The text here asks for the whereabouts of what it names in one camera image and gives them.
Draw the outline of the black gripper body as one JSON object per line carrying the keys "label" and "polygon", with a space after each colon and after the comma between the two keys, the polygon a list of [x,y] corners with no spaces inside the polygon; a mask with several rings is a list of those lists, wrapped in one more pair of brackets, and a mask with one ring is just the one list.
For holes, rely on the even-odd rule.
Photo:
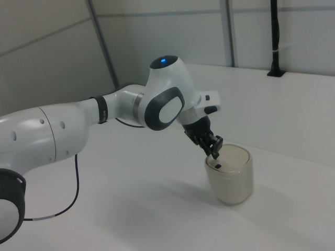
{"label": "black gripper body", "polygon": [[211,136],[213,132],[210,130],[210,119],[202,117],[191,124],[184,124],[183,129],[190,140],[200,147],[211,146]]}

